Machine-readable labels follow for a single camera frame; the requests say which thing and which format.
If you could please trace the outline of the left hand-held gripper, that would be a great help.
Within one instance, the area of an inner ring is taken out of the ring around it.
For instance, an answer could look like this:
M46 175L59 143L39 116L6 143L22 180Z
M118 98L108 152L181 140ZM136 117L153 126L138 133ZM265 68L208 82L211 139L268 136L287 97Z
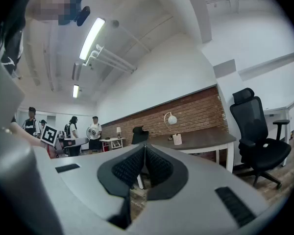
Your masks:
M60 135L60 131L46 124L41 132L41 138L46 150L51 158L74 156L78 149L78 154L82 145L88 143L88 138L65 138Z

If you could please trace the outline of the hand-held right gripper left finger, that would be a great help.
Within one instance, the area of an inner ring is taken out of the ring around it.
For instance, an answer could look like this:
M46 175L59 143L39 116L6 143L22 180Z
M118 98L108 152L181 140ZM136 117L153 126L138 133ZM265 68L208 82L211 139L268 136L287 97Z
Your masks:
M114 164L143 154L142 145L98 155L50 159L34 148L34 228L44 235L144 235L146 220L131 220L129 186Z

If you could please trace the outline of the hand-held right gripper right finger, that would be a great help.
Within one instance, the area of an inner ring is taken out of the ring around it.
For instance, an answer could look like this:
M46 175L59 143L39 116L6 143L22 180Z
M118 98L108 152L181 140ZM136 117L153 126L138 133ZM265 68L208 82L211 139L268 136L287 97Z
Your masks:
M220 165L180 151L146 145L169 177L148 191L128 226L131 235L254 235L270 221L265 198Z

